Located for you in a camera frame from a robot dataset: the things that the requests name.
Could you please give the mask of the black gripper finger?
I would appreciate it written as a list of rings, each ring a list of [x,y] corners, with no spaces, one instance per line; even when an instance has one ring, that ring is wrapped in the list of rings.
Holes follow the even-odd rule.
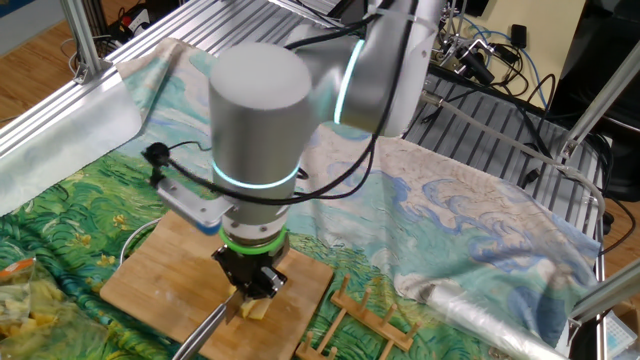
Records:
[[[228,247],[220,247],[212,254],[212,259],[220,265],[232,285],[240,283],[239,259],[233,250]]]
[[[271,266],[263,266],[252,274],[247,296],[252,299],[272,299],[284,287],[288,278]]]

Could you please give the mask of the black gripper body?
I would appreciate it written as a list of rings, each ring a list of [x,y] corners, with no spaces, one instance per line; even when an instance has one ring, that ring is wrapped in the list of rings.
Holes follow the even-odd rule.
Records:
[[[247,295],[247,288],[250,284],[254,271],[263,266],[271,266],[276,269],[288,253],[288,241],[285,240],[284,243],[279,245],[275,250],[270,250],[267,253],[258,255],[244,255],[236,251],[234,252],[237,254],[239,259],[238,270],[240,271],[240,283],[233,286],[240,290],[244,295]]]

